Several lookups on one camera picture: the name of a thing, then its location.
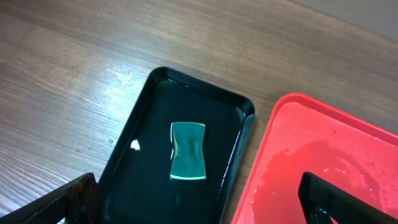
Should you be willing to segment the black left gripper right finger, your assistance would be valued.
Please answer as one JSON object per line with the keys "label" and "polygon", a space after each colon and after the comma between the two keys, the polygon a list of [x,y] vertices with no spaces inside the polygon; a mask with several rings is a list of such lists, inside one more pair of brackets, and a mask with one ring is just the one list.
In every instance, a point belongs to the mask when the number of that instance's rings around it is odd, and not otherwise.
{"label": "black left gripper right finger", "polygon": [[298,197],[308,224],[397,224],[396,218],[310,172],[303,173]]}

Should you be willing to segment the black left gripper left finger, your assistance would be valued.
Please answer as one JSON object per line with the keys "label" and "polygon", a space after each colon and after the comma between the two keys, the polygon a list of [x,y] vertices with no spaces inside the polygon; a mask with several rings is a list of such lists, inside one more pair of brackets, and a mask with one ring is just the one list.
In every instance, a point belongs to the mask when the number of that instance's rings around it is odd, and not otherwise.
{"label": "black left gripper left finger", "polygon": [[3,217],[1,223],[96,223],[100,191],[95,176],[86,173]]}

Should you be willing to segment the green yellow sponge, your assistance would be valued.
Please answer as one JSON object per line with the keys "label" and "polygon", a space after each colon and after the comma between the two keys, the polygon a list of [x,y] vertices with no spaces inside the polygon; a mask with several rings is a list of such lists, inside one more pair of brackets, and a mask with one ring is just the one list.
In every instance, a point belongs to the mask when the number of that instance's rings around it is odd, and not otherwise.
{"label": "green yellow sponge", "polygon": [[203,139],[206,126],[194,122],[173,122],[173,144],[170,178],[177,180],[205,180],[206,167],[203,155]]}

